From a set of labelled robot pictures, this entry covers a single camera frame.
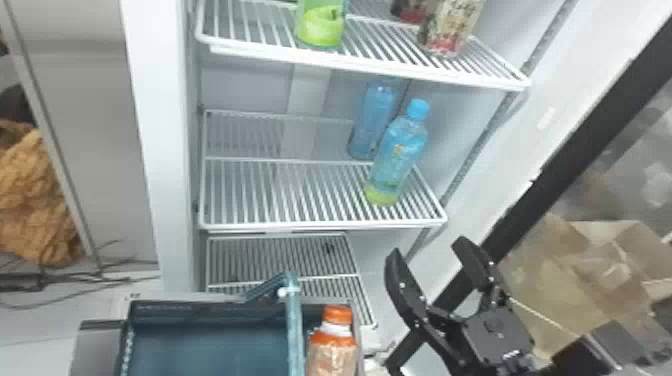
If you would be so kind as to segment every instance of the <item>refrigerator shelf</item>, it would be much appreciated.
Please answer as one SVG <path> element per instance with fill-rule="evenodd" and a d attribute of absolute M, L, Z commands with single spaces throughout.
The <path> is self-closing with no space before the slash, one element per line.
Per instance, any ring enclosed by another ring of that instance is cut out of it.
<path fill-rule="evenodd" d="M 208 110 L 203 122 L 199 223 L 210 232 L 289 232 L 433 227 L 447 217 L 417 168 L 396 205 L 371 205 L 362 188 L 370 162 L 315 160 L 324 144 L 343 154 L 345 142 L 327 139 L 311 159 L 293 144 L 299 129 L 337 129 L 335 119 Z M 306 146 L 303 137 L 302 146 Z M 289 149 L 287 156 L 284 150 Z"/>
<path fill-rule="evenodd" d="M 454 59 L 425 53 L 415 41 L 418 26 L 394 21 L 384 3 L 353 0 L 343 43 L 333 52 L 299 46 L 292 35 L 296 5 L 274 0 L 200 0 L 195 36 L 214 54 L 510 91 L 531 85 L 476 37 Z"/>
<path fill-rule="evenodd" d="M 343 233 L 210 237 L 206 291 L 240 294 L 282 271 L 299 275 L 301 294 L 352 299 L 359 322 L 375 326 L 371 305 Z"/>

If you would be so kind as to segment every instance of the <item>water bottle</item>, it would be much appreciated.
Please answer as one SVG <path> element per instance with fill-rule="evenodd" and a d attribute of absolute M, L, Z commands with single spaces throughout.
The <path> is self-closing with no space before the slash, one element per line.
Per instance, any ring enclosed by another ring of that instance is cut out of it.
<path fill-rule="evenodd" d="M 429 113 L 429 103 L 414 98 L 385 131 L 378 153 L 364 187 L 366 199 L 376 205 L 394 205 L 413 164 L 427 144 L 427 129 L 423 121 Z"/>
<path fill-rule="evenodd" d="M 353 158 L 373 159 L 376 145 L 397 107 L 398 81 L 394 78 L 380 78 L 367 84 L 359 117 L 348 141 L 348 153 Z"/>

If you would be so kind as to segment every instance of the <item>black cable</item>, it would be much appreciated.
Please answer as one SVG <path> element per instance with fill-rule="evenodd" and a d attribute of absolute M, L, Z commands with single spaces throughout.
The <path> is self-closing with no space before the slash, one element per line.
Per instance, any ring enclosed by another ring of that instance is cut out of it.
<path fill-rule="evenodd" d="M 159 278 L 161 278 L 161 277 L 154 276 L 154 277 L 143 277 L 143 278 L 128 279 L 128 280 L 124 280 L 124 281 L 121 281 L 121 282 L 112 282 L 112 283 L 106 284 L 106 285 L 101 286 L 101 287 L 75 291 L 75 292 L 70 293 L 70 294 L 66 294 L 66 295 L 63 295 L 63 296 L 60 296 L 60 297 L 57 297 L 57 298 L 44 300 L 44 301 L 41 301 L 41 302 L 38 302 L 38 303 L 15 305 L 15 304 L 9 304 L 9 303 L 4 303 L 4 302 L 0 301 L 0 308 L 5 308 L 5 309 L 13 310 L 13 311 L 27 311 L 27 310 L 31 310 L 31 309 L 44 307 L 44 306 L 54 304 L 54 303 L 60 303 L 60 302 L 63 302 L 65 300 L 68 300 L 68 299 L 72 299 L 72 298 L 75 298 L 75 297 L 78 297 L 78 296 L 91 294 L 91 293 L 94 293 L 94 292 L 97 292 L 97 291 L 107 290 L 107 289 L 111 289 L 111 288 L 114 288 L 114 287 L 119 287 L 119 286 L 133 284 L 133 283 L 136 283 L 136 282 L 148 281 L 148 280 L 159 279 Z"/>
<path fill-rule="evenodd" d="M 96 248 L 96 252 L 110 246 L 113 244 L 120 243 L 121 240 L 111 240 L 106 243 L 103 243 L 101 246 Z M 146 261 L 146 260 L 135 260 L 133 258 L 123 258 L 123 259 L 118 259 L 115 260 L 109 264 L 101 265 L 97 271 L 94 272 L 72 272 L 72 273 L 49 273 L 47 270 L 51 269 L 54 270 L 55 268 L 49 268 L 48 266 L 44 265 L 44 256 L 46 255 L 46 250 L 48 247 L 45 247 L 42 252 L 40 253 L 38 257 L 38 263 L 37 267 L 39 269 L 38 273 L 34 274 L 35 278 L 35 284 L 31 286 L 25 286 L 25 285 L 4 285 L 0 286 L 0 292 L 40 292 L 43 291 L 47 286 L 57 284 L 57 283 L 111 283 L 111 282 L 122 282 L 126 283 L 130 281 L 129 278 L 117 278 L 117 279 L 111 279 L 111 278 L 106 278 L 103 277 L 103 272 L 106 269 L 109 269 L 111 267 L 115 266 L 121 266 L 121 265 L 129 265 L 129 264 L 157 264 L 155 261 Z M 20 260 L 25 262 L 21 257 L 18 257 L 16 260 L 12 260 L 11 262 L 3 265 L 2 267 L 11 264 L 13 262 L 16 262 L 17 260 Z M 14 265 L 14 269 L 16 267 L 20 266 L 22 263 Z M 2 275 L 9 275 L 11 277 L 11 274 L 8 273 L 2 273 Z"/>

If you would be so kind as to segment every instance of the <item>floor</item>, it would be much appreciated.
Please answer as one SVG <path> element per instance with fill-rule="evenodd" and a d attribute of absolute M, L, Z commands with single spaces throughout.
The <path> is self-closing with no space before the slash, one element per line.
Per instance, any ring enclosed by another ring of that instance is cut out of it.
<path fill-rule="evenodd" d="M 108 276 L 154 279 L 92 292 L 33 309 L 0 307 L 0 374 L 11 370 L 12 374 L 23 376 L 68 375 L 75 336 L 82 320 L 114 317 L 122 296 L 162 288 L 156 271 L 109 273 Z M 3 293 L 0 302 L 20 306 L 39 304 L 92 288 L 91 285 L 83 284 L 54 285 L 40 293 Z"/>

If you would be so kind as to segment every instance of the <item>refrigerator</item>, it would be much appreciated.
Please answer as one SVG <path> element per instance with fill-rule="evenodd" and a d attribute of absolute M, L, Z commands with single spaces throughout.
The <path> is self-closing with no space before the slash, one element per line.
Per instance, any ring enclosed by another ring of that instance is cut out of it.
<path fill-rule="evenodd" d="M 127 238 L 178 292 L 294 270 L 304 294 L 354 300 L 366 351 L 407 357 L 419 346 L 401 347 L 385 257 L 406 254 L 434 301 L 459 279 L 458 236 L 508 252 L 511 239 L 486 241 L 672 14 L 654 0 L 492 0 L 443 60 L 388 0 L 351 0 L 334 53 L 297 47 L 295 5 L 275 0 L 40 6 L 5 0 L 0 24 L 89 251 Z M 399 112 L 431 105 L 427 150 L 391 208 L 363 199 L 370 163 L 345 150 L 378 75 L 402 79 Z"/>

